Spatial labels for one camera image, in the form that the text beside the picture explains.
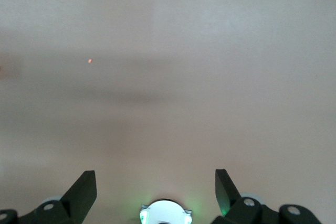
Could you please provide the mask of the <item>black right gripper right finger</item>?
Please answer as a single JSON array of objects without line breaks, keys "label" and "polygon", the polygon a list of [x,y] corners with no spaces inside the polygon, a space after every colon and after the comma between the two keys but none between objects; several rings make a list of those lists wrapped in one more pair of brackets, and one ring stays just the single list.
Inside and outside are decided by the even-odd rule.
[{"label": "black right gripper right finger", "polygon": [[221,215],[212,223],[235,224],[314,224],[321,221],[307,208],[286,204],[274,211],[253,197],[239,193],[227,170],[215,171],[215,195]]}]

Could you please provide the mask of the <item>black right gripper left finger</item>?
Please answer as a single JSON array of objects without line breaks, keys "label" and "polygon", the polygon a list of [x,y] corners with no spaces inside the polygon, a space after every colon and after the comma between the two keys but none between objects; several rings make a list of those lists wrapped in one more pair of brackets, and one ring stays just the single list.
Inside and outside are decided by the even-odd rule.
[{"label": "black right gripper left finger", "polygon": [[19,216],[14,209],[2,209],[1,223],[83,223],[96,199],[96,174],[87,170],[60,199],[46,201],[26,215]]}]

